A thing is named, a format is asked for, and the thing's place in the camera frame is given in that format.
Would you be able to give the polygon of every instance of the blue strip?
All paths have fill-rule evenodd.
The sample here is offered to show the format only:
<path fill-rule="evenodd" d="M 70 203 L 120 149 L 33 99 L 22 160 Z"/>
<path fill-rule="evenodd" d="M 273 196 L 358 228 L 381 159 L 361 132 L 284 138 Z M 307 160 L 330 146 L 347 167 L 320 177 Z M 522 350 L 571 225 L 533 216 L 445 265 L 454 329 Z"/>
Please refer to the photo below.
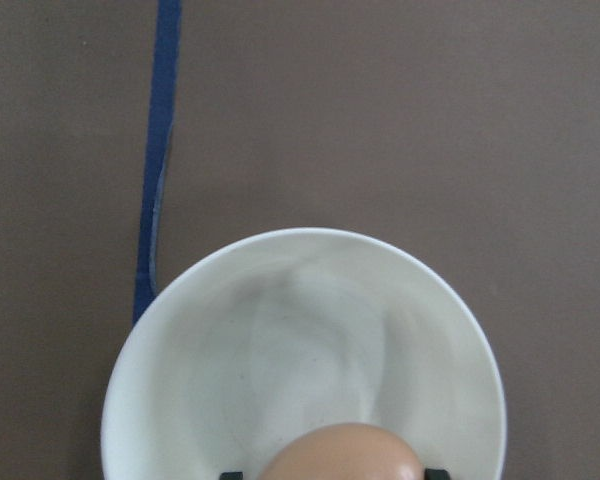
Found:
<path fill-rule="evenodd" d="M 181 10 L 180 0 L 158 2 L 133 302 L 134 324 L 156 297 L 156 244 L 165 164 L 173 125 Z"/>

